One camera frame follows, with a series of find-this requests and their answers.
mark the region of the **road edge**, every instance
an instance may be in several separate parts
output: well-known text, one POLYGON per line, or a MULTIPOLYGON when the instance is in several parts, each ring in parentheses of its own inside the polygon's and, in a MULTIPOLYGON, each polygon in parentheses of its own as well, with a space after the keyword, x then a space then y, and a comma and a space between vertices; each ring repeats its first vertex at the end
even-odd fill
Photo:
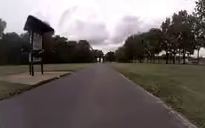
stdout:
POLYGON ((159 97, 153 95, 152 93, 148 92, 147 90, 145 90, 143 87, 141 87, 140 85, 136 84, 135 82, 131 81, 130 79, 128 79, 127 77, 125 77, 123 74, 121 74, 120 72, 116 71, 121 77, 123 77, 124 79, 126 79, 128 82, 132 83, 133 85, 135 85, 137 87, 137 89, 143 90, 144 92, 146 92, 146 94, 148 94, 149 96, 151 96, 152 98, 156 99, 157 101, 159 101, 159 103, 161 105, 163 105, 166 109, 168 109, 170 111, 171 114, 173 114, 174 116, 176 116, 177 120, 182 123, 183 125, 185 125, 187 128, 198 128, 196 125, 192 124, 186 117, 184 117, 182 114, 180 114, 179 112, 175 111, 173 108, 171 108, 170 106, 168 106, 163 100, 161 100, 159 97))

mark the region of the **wooden post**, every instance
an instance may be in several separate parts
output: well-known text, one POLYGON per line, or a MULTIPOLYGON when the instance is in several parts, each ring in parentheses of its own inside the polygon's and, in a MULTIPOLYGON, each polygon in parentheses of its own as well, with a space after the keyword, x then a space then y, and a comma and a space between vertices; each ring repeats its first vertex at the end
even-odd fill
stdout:
POLYGON ((34 63, 33 63, 33 40, 34 40, 34 33, 31 32, 31 75, 34 76, 34 63))

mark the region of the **green lawn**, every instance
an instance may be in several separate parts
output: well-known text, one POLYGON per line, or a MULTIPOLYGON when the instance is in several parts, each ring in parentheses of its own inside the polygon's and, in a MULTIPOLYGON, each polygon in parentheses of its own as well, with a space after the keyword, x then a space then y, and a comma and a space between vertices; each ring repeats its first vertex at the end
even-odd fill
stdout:
POLYGON ((192 123, 205 128, 205 66, 112 64, 149 92, 161 98, 192 123))
MULTIPOLYGON (((90 66, 90 64, 56 64, 45 65, 45 71, 77 71, 90 66)), ((28 72, 28 66, 0 66, 0 76, 28 72)), ((25 84, 14 84, 0 81, 0 100, 9 98, 15 94, 29 90, 31 87, 25 84)))

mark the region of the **concrete pad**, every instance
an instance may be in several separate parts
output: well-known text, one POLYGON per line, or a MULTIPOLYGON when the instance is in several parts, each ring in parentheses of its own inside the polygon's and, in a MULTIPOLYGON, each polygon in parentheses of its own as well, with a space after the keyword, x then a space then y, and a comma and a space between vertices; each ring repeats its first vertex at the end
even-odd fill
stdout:
POLYGON ((11 83, 35 85, 41 83, 42 81, 59 78, 70 73, 71 72, 45 72, 44 75, 42 75, 41 72, 35 72, 35 76, 31 76, 29 72, 25 72, 15 75, 3 76, 0 77, 0 80, 11 83))

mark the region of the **cloud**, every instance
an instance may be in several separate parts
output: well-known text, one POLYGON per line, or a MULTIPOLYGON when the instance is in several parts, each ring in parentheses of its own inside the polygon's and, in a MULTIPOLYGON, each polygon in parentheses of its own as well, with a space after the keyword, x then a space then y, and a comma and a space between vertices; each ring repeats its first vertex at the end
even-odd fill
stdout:
POLYGON ((104 23, 82 20, 75 20, 70 23, 63 35, 71 40, 86 39, 92 45, 102 44, 109 38, 109 32, 104 23))
POLYGON ((128 36, 140 31, 140 21, 135 16, 124 16, 115 26, 109 43, 122 43, 128 36))

